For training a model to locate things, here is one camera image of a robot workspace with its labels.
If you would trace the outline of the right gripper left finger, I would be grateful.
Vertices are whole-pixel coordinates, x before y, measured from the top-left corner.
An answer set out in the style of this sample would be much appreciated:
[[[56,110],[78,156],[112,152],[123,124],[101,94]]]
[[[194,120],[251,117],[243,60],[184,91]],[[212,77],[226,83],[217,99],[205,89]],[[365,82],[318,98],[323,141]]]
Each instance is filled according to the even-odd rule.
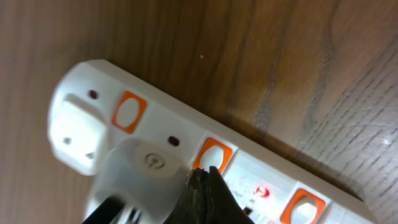
[[[210,174],[203,169],[191,170],[183,192],[164,224],[214,223],[210,192]]]

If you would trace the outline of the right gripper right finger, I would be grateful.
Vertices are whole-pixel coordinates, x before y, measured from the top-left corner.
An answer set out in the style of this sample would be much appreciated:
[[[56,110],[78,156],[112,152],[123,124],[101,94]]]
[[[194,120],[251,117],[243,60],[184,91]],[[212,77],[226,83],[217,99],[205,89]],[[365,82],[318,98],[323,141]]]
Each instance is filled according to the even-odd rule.
[[[210,193],[219,224],[254,224],[235,201],[219,170],[210,166]]]

